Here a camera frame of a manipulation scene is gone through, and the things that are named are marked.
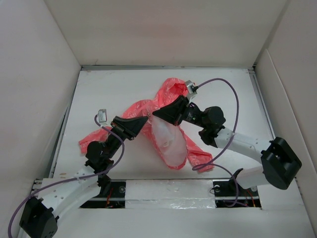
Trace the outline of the pink printed hooded jacket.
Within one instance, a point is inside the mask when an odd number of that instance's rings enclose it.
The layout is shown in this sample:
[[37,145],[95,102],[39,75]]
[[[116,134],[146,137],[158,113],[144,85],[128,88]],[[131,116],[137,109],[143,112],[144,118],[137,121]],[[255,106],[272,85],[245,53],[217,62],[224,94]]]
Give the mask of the pink printed hooded jacket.
[[179,126],[173,126],[153,116],[153,111],[169,105],[178,96],[187,94],[188,90],[183,80],[168,78],[152,100],[137,101],[122,114],[125,119],[149,117],[141,133],[152,143],[164,163],[174,170],[182,169],[187,161],[195,166],[212,159],[212,154],[203,151]]

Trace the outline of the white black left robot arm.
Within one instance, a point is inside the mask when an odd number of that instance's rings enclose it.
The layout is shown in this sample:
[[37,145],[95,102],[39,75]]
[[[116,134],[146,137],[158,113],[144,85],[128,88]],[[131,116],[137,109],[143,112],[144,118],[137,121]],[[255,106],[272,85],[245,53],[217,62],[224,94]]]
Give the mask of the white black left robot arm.
[[52,238],[58,226],[73,210],[95,196],[110,192],[109,170],[117,165],[112,160],[124,141],[133,140],[148,121],[147,116],[124,119],[115,117],[108,129],[96,124],[108,135],[105,141],[92,141],[87,147],[86,162],[72,178],[50,184],[54,190],[43,197],[27,198],[20,219],[21,229],[31,238]]

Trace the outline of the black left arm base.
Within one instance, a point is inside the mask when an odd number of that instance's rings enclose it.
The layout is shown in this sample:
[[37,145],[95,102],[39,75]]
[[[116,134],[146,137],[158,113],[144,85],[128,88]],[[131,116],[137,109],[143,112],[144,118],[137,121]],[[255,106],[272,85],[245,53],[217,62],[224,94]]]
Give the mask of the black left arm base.
[[125,208],[126,180],[112,179],[102,188],[99,195],[80,206],[83,209],[123,209]]

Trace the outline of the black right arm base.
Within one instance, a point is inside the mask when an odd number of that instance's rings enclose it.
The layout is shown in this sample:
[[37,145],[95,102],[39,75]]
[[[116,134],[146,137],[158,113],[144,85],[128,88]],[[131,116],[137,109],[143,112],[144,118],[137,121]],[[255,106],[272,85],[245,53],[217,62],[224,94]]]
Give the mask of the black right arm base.
[[216,208],[261,208],[257,187],[243,189],[227,179],[213,180],[213,187],[209,193],[214,195]]

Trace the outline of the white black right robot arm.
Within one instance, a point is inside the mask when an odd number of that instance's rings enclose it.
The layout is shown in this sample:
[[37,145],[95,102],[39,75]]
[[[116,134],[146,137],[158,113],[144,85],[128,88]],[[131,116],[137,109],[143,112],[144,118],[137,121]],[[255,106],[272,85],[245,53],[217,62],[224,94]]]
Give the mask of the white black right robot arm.
[[218,106],[201,111],[186,97],[179,96],[171,104],[154,111],[153,115],[172,125],[186,121],[199,126],[202,128],[199,136],[206,145],[228,149],[259,162],[258,167],[235,172],[235,180],[229,183],[234,195],[266,184],[286,190],[302,167],[302,162],[283,138],[260,140],[226,128],[223,111]]

